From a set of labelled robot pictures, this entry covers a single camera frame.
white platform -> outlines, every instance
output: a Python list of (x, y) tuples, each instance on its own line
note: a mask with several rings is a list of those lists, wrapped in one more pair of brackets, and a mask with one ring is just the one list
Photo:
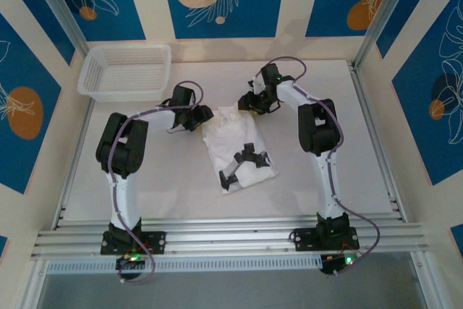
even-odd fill
[[(342, 201), (360, 213), (389, 213), (386, 186), (370, 142), (345, 61), (306, 61), (300, 85), (313, 95), (334, 100), (345, 134), (338, 151)], [(229, 106), (248, 91), (247, 81), (265, 62), (173, 64), (168, 98), (182, 80), (194, 80), (205, 91), (203, 103)], [(297, 62), (278, 62), (283, 75), (297, 76)], [(95, 103), (64, 218), (109, 220), (109, 186), (95, 150), (109, 115), (131, 115), (156, 103)], [(138, 202), (144, 218), (208, 219), (296, 216), (317, 211), (312, 169), (297, 139), (297, 115), (283, 105), (274, 114), (255, 117), (279, 175), (239, 192), (222, 195), (201, 131), (148, 135), (138, 174)]]

white plastic basket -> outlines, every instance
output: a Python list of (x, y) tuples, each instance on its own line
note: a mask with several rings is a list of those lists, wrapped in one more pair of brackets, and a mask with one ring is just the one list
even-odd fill
[(118, 43), (89, 50), (77, 90), (96, 101), (160, 101), (171, 70), (171, 48)]

metal profile bar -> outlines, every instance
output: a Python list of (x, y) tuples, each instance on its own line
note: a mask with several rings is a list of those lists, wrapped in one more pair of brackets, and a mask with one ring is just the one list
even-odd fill
[(48, 261), (34, 261), (29, 279), (25, 285), (25, 291), (22, 298), (16, 302), (15, 309), (36, 309), (40, 299), (41, 290), (45, 281), (45, 275), (48, 270)]
[[(402, 219), (398, 211), (392, 213), (366, 213), (364, 214), (369, 219), (376, 221), (397, 221)], [(356, 216), (352, 216), (351, 221), (362, 221)], [(197, 228), (201, 226), (205, 227), (229, 227), (232, 224), (246, 226), (255, 224), (279, 224), (279, 223), (293, 223), (301, 224), (307, 222), (317, 222), (316, 215), (304, 215), (304, 216), (288, 216), (288, 217), (271, 217), (271, 218), (241, 218), (241, 219), (142, 219), (142, 225), (144, 227), (151, 226), (182, 226), (182, 228)], [(71, 221), (61, 220), (59, 222), (59, 228), (70, 228), (84, 226), (98, 227), (102, 226), (106, 228), (108, 226), (107, 220), (84, 220), (84, 221)]]
[(399, 0), (383, 0), (381, 2), (376, 15), (371, 21), (370, 27), (367, 29), (365, 39), (363, 40), (362, 45), (360, 46), (360, 49), (355, 56), (354, 69), (356, 71), (358, 71), (358, 69), (362, 66), (366, 56), (370, 52), (373, 45), (375, 45), (379, 35), (383, 31), (384, 26), (391, 17), (392, 12), (396, 8), (398, 2)]
[[(265, 241), (265, 240), (286, 240), (291, 230), (280, 230), (271, 232), (240, 232), (240, 233), (168, 233), (166, 241), (171, 242), (211, 242), (211, 241)], [(359, 237), (376, 237), (376, 231), (371, 228), (358, 228), (357, 235)], [(382, 227), (381, 237), (414, 237), (420, 235), (419, 227), (412, 228), (397, 228), (397, 227)], [(37, 238), (36, 245), (55, 245), (55, 244), (78, 244), (78, 243), (99, 243), (101, 242), (101, 234), (46, 234)]]
[(373, 117), (373, 113), (370, 108), (370, 102), (368, 97), (365, 93), (365, 88), (360, 77), (359, 71), (351, 70), (352, 81), (354, 83), (354, 89), (357, 92), (357, 98), (360, 102), (360, 108), (362, 109), (363, 116), (365, 118), (365, 122), (367, 124), (368, 132), (370, 133), (370, 137), (373, 141), (373, 147), (376, 152), (376, 156), (378, 158), (378, 162), (380, 164), (381, 172), (383, 173), (383, 178), (386, 181), (386, 185), (388, 187), (389, 193), (394, 196), (396, 204), (399, 208), (399, 212), (405, 222), (409, 221), (409, 217), (407, 212), (404, 208), (402, 203), (402, 199), (400, 198), (399, 190), (397, 188), (396, 180), (392, 174), (391, 165), (384, 153), (383, 143), (379, 138), (375, 118)]
[[(377, 252), (418, 251), (426, 250), (427, 245), (419, 224), (405, 224), (398, 221), (382, 221), (389, 226), (381, 227), (383, 236)], [(252, 224), (246, 230), (230, 231), (227, 225), (215, 231), (193, 232), (186, 228), (183, 231), (169, 232), (166, 238), (165, 255), (175, 257), (192, 257), (198, 255), (286, 255), (296, 254), (294, 244), (288, 241), (289, 233), (297, 224), (284, 225), (259, 230)], [(59, 233), (43, 232), (39, 234), (33, 250), (33, 259), (59, 259), (72, 255), (73, 257), (103, 257), (99, 255), (101, 246), (101, 231), (88, 227), (79, 231), (78, 228), (62, 227)], [(376, 238), (375, 231), (367, 224), (358, 227), (360, 244), (363, 251), (371, 246)], [(336, 253), (333, 251), (318, 252)]]
[[(404, 224), (402, 221), (378, 221), (376, 224), (381, 228), (381, 229), (387, 229), (389, 227), (403, 227)], [(370, 228), (371, 225), (367, 222), (363, 221), (358, 221), (358, 222), (352, 222), (351, 225), (357, 229), (362, 229), (362, 228)], [(315, 223), (307, 223), (307, 224), (298, 224), (298, 228), (309, 228), (309, 227), (314, 227)], [(408, 223), (405, 225), (407, 228), (412, 228), (412, 227), (420, 227), (419, 224), (413, 224), (413, 223)], [(252, 226), (240, 226), (240, 225), (231, 225), (227, 227), (226, 231), (227, 232), (245, 232), (245, 231), (250, 231), (250, 232), (269, 232), (269, 231), (279, 231), (281, 229), (289, 230), (295, 228), (294, 224), (254, 224)], [(189, 227), (186, 229), (176, 227), (176, 226), (169, 226), (169, 225), (164, 225), (164, 226), (159, 226), (156, 228), (155, 226), (147, 227), (146, 230), (160, 230), (162, 229), (165, 232), (168, 233), (182, 233), (182, 232), (223, 232), (224, 229), (219, 228), (219, 227), (209, 227), (209, 226), (203, 226), (203, 227)], [(107, 230), (107, 226), (98, 226), (98, 227), (90, 227), (90, 226), (83, 226), (81, 228), (79, 227), (62, 227), (58, 228), (54, 231), (41, 231), (38, 234), (38, 240), (40, 238), (46, 237), (48, 235), (53, 235), (53, 236), (59, 236), (59, 235), (81, 235), (81, 234), (98, 234), (102, 235), (105, 231)]]
[(87, 134), (88, 124), (90, 123), (90, 117), (92, 115), (93, 106), (95, 105), (95, 101), (90, 98), (87, 104), (87, 108), (85, 110), (85, 116), (82, 122), (82, 126), (80, 128), (80, 134), (77, 139), (77, 144), (74, 150), (74, 154), (72, 155), (72, 162), (69, 168), (69, 171), (66, 176), (66, 180), (64, 182), (63, 190), (59, 197), (58, 206), (56, 207), (55, 216), (53, 218), (53, 222), (51, 225), (52, 229), (56, 229), (58, 227), (59, 219), (63, 210), (65, 209), (65, 205), (67, 204), (67, 200), (69, 199), (69, 194), (71, 193), (72, 183), (74, 182), (75, 173), (77, 171), (77, 165), (79, 164), (80, 154), (82, 153), (82, 148), (84, 146), (85, 135)]
[(429, 308), (453, 308), (446, 285), (442, 282), (433, 255), (429, 252), (411, 252), (422, 293)]
[(75, 49), (82, 58), (85, 58), (88, 53), (88, 45), (85, 36), (79, 28), (74, 16), (64, 0), (45, 0), (59, 24), (63, 28), (67, 37), (74, 45)]

cable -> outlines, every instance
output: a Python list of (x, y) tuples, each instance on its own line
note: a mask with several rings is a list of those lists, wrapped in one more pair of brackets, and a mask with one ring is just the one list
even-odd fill
[[(363, 216), (362, 214), (360, 213), (356, 213), (354, 211), (352, 211), (351, 209), (347, 208), (344, 204), (341, 203), (341, 201), (337, 198), (336, 196), (336, 189), (334, 187), (334, 179), (333, 179), (333, 169), (331, 168), (331, 156), (333, 155), (333, 153), (336, 152), (336, 150), (344, 143), (344, 133), (342, 132), (342, 128), (341, 128), (341, 125), (339, 124), (338, 122), (338, 119), (336, 118), (336, 116), (334, 116), (334, 113), (327, 107), (327, 105), (324, 104), (324, 102), (322, 102), (320, 99), (315, 99), (315, 98), (312, 98), (312, 97), (309, 97), (306, 92), (299, 88), (297, 85), (296, 85), (296, 82), (298, 81), (298, 79), (300, 79), (302, 76), (305, 75), (305, 73), (307, 72), (307, 65), (303, 62), (303, 60), (297, 58), (297, 57), (294, 57), (294, 56), (280, 56), (280, 57), (276, 57), (275, 59), (272, 59), (270, 60), (267, 64), (270, 64), (270, 63), (273, 63), (274, 61), (277, 61), (277, 60), (280, 60), (280, 59), (292, 59), (294, 61), (297, 61), (299, 62), (303, 67), (304, 67), (304, 72), (297, 76), (294, 81), (292, 82), (292, 87), (297, 91), (299, 92), (300, 94), (302, 94), (307, 100), (309, 101), (312, 101), (314, 103), (317, 103), (318, 105), (320, 105), (323, 109), (325, 109), (325, 111), (328, 113), (328, 115), (333, 119), (334, 121), (334, 124), (336, 125), (336, 128), (339, 132), (339, 142), (338, 144), (328, 153), (328, 156), (326, 158), (326, 162), (328, 164), (328, 177), (329, 177), (329, 181), (330, 181), (330, 187), (331, 187), (331, 197), (334, 199), (334, 201), (336, 202), (336, 204), (338, 204), (343, 210), (345, 210), (347, 213), (350, 213), (351, 215), (354, 215), (356, 217), (358, 217), (359, 219), (362, 219), (363, 221), (366, 221), (367, 223), (371, 224), (373, 226), (373, 228), (376, 230), (376, 240), (375, 242), (373, 243), (373, 245), (367, 250), (365, 251), (355, 262), (354, 264), (357, 264), (359, 261), (361, 261), (362, 259), (364, 259), (366, 256), (368, 256), (372, 251), (373, 249), (375, 249), (376, 246), (378, 246), (378, 243), (379, 243), (379, 240), (381, 238), (381, 232), (379, 230), (379, 227), (378, 225), (373, 222), (372, 220), (370, 220), (368, 217), (365, 217)], [(338, 272), (338, 274), (342, 273), (343, 271), (346, 271), (348, 268), (350, 267), (346, 267), (344, 269), (342, 269), (340, 272)]]
[[(273, 62), (276, 62), (276, 61), (281, 61), (282, 59), (292, 59), (293, 61), (296, 61), (296, 62), (299, 62), (300, 64), (302, 64), (302, 66), (304, 67), (304, 71), (302, 72), (301, 75), (298, 75), (295, 79), (294, 79), (294, 82), (295, 83), (296, 81), (298, 81), (298, 79), (300, 79), (301, 77), (303, 77), (305, 75), (305, 73), (307, 72), (307, 65), (305, 65), (305, 63), (303, 62), (303, 60), (297, 58), (297, 57), (294, 57), (294, 56), (280, 56), (280, 57), (276, 57), (270, 61), (268, 61), (266, 63), (267, 64), (272, 64)], [(260, 74), (260, 70), (258, 71), (258, 73), (256, 75), (254, 75), (255, 77), (259, 76)]]
[(194, 81), (190, 81), (190, 80), (185, 80), (185, 81), (182, 81), (180, 83), (178, 83), (175, 87), (177, 86), (180, 86), (180, 85), (184, 85), (185, 83), (191, 83), (193, 85), (195, 85), (196, 87), (199, 88), (200, 92), (201, 92), (201, 97), (199, 99), (199, 101), (197, 101), (196, 103), (192, 104), (192, 105), (189, 105), (189, 106), (158, 106), (156, 107), (155, 109), (151, 109), (151, 110), (147, 110), (147, 111), (144, 111), (144, 112), (140, 112), (139, 114), (136, 114), (136, 115), (132, 115), (131, 117), (128, 117), (125, 122), (122, 124), (122, 126), (119, 128), (119, 131), (117, 132), (116, 134), (116, 137), (114, 138), (114, 142), (111, 146), (111, 150), (109, 151), (109, 157), (108, 157), (108, 172), (109, 172), (109, 175), (111, 176), (112, 178), (112, 181), (113, 181), (113, 192), (112, 192), (112, 195), (113, 195), (113, 206), (114, 206), (114, 211), (116, 211), (116, 214), (117, 214), (117, 218), (119, 220), (119, 222), (121, 223), (121, 225), (124, 227), (125, 231), (129, 234), (129, 236), (131, 236), (133, 238), (133, 240), (142, 248), (143, 251), (145, 251), (145, 254), (148, 255), (149, 259), (150, 259), (150, 262), (152, 263), (153, 267), (151, 269), (151, 272), (144, 278), (144, 279), (141, 279), (141, 280), (135, 280), (135, 281), (127, 281), (125, 280), (124, 278), (122, 278), (121, 274), (122, 274), (122, 269), (120, 268), (119, 269), (119, 272), (118, 272), (118, 276), (119, 278), (121, 279), (121, 282), (127, 282), (129, 284), (143, 284), (145, 282), (147, 282), (148, 280), (150, 280), (153, 276), (154, 276), (154, 269), (156, 267), (156, 262), (154, 261), (154, 257), (153, 255), (151, 254), (151, 252), (149, 251), (149, 249), (143, 244), (143, 242), (130, 230), (130, 228), (127, 226), (127, 224), (125, 223), (124, 219), (122, 218), (121, 216), (121, 212), (119, 211), (119, 205), (117, 203), (117, 178), (116, 178), (116, 175), (114, 174), (113, 172), (113, 169), (112, 169), (112, 161), (113, 161), (113, 156), (114, 156), (114, 152), (116, 150), (116, 146), (117, 146), (117, 143), (119, 142), (119, 140), (121, 139), (121, 136), (122, 136), (122, 133), (124, 132), (125, 128), (127, 127), (127, 125), (134, 119), (139, 119), (140, 117), (143, 117), (143, 116), (146, 116), (146, 115), (149, 115), (149, 114), (153, 114), (155, 112), (158, 112), (158, 111), (165, 111), (165, 110), (178, 110), (178, 109), (191, 109), (191, 108), (194, 108), (195, 106), (198, 106), (201, 101), (203, 101), (203, 97), (204, 97), (204, 90), (203, 88), (197, 84), (196, 82)]

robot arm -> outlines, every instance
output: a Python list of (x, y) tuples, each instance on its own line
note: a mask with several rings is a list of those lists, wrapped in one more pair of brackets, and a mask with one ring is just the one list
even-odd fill
[[(116, 177), (117, 205), (114, 202), (114, 196), (111, 194), (111, 223), (109, 224), (109, 230), (103, 235), (102, 255), (124, 255), (127, 250), (138, 248), (127, 232), (126, 227), (120, 222), (115, 211), (116, 206), (127, 228), (134, 235), (144, 243), (159, 246), (158, 242), (156, 242), (155, 232), (144, 233), (141, 231), (141, 217), (137, 207), (137, 171), (143, 162), (148, 132), (170, 130), (180, 125), (192, 132), (203, 122), (213, 117), (211, 109), (207, 106), (188, 107), (191, 100), (194, 99), (195, 94), (192, 89), (178, 85), (174, 89), (173, 96), (162, 104), (162, 106), (166, 107), (165, 110), (160, 109), (144, 117), (132, 119), (124, 128), (111, 163), (112, 171)], [(101, 163), (101, 168), (106, 173), (110, 192), (114, 189), (114, 182), (109, 174), (109, 154), (117, 133), (126, 121), (127, 116), (118, 113), (112, 114), (106, 123), (96, 151), (96, 159)]]
[[(303, 90), (294, 88), (294, 78), (282, 76), (276, 64), (265, 65), (258, 76), (249, 81), (250, 92), (240, 98), (241, 110), (252, 110), (257, 114), (270, 114), (279, 108), (281, 102), (297, 112), (298, 136), (303, 151), (308, 153), (313, 165), (318, 186), (318, 223), (314, 229), (295, 229), (299, 237), (296, 250), (340, 250), (345, 243), (354, 249), (360, 247), (354, 228), (349, 225), (349, 217), (338, 205), (341, 200), (337, 171), (336, 152), (330, 153), (340, 141), (339, 130), (328, 112), (315, 101), (318, 98)], [(331, 99), (320, 101), (336, 116)], [(328, 161), (331, 164), (331, 189)]]

